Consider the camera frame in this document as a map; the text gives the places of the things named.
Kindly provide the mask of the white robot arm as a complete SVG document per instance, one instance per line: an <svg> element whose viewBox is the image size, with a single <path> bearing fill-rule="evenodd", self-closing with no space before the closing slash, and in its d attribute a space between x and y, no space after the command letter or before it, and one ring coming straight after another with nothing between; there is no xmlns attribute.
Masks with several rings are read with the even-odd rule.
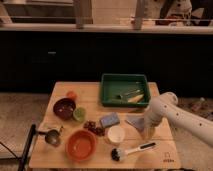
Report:
<svg viewBox="0 0 213 171"><path fill-rule="evenodd" d="M177 104L178 98L173 92L151 98L144 113L144 127L157 127L165 117L213 148L213 122L185 111Z"/></svg>

